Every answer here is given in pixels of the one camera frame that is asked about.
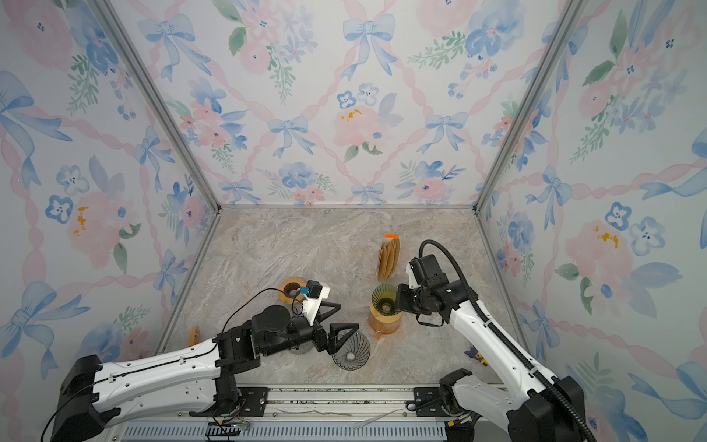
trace corrugated black cable conduit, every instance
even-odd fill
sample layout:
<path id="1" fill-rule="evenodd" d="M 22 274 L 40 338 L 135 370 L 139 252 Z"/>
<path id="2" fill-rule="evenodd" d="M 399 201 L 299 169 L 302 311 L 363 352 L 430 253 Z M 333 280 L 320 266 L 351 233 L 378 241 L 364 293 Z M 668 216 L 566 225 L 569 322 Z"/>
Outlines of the corrugated black cable conduit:
<path id="1" fill-rule="evenodd" d="M 467 282 L 467 278 L 464 276 L 464 272 L 462 272 L 462 268 L 459 267 L 459 264 L 457 263 L 457 260 L 454 259 L 451 253 L 449 253 L 449 250 L 440 243 L 438 243 L 435 240 L 424 240 L 422 244 L 420 244 L 420 249 L 418 251 L 418 258 L 423 257 L 423 249 L 425 248 L 425 245 L 433 245 L 437 247 L 442 253 L 444 253 L 444 256 L 447 257 L 449 262 L 452 264 L 452 267 L 454 267 L 454 270 L 457 272 L 457 276 L 459 277 L 459 280 L 462 282 L 462 287 L 464 287 L 464 291 L 467 292 L 467 297 L 469 298 L 469 301 L 472 303 L 472 307 L 474 307 L 474 310 L 477 312 L 477 315 L 479 318 L 481 318 L 482 321 L 484 321 L 484 324 L 491 329 L 494 335 L 496 335 L 502 343 L 513 353 L 513 355 L 518 358 L 518 360 L 523 364 L 525 368 L 527 368 L 529 371 L 533 371 L 533 376 L 535 376 L 540 383 L 550 392 L 550 394 L 557 400 L 557 402 L 560 403 L 560 405 L 572 416 L 572 420 L 577 424 L 579 427 L 580 433 L 582 436 L 586 438 L 588 442 L 597 442 L 597 439 L 594 437 L 594 434 L 589 430 L 589 427 L 587 424 L 584 422 L 584 419 L 580 416 L 579 412 L 577 409 L 567 400 L 566 397 L 562 393 L 555 388 L 555 386 L 550 382 L 545 376 L 540 373 L 539 370 L 535 369 L 535 366 L 528 361 L 528 359 L 523 355 L 523 353 L 520 352 L 520 350 L 513 345 L 513 343 L 506 337 L 506 335 L 494 324 L 493 322 L 489 322 L 489 317 L 486 316 L 486 314 L 483 312 L 477 301 L 479 300 L 479 294 L 477 294 L 474 289 L 471 288 L 469 283 Z"/>

